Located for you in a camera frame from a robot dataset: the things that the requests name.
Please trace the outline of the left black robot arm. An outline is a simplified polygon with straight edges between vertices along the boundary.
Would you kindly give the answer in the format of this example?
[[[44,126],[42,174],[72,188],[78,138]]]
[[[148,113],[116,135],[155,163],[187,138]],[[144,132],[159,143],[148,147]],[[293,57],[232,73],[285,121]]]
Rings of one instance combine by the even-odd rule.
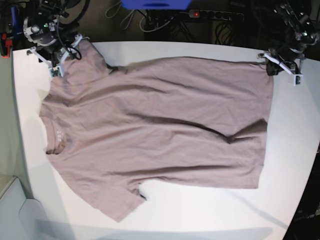
[[[267,75],[278,75],[284,70],[282,66],[299,75],[304,51],[320,40],[320,14],[311,19],[312,1],[252,0],[250,10],[262,36],[272,43],[266,53],[277,60],[265,59]]]

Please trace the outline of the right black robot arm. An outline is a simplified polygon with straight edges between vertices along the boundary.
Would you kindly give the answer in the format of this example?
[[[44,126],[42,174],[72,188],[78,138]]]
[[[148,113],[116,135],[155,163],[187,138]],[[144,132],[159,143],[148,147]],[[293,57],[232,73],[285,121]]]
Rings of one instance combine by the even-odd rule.
[[[87,12],[90,1],[84,2],[78,16],[71,22],[61,22],[61,19],[69,17],[67,10],[79,3],[78,0],[40,0],[35,13],[24,19],[23,34],[29,42],[35,44],[27,54],[35,55],[54,74],[57,74],[58,68],[67,58],[82,59],[77,49],[81,34],[76,29]]]

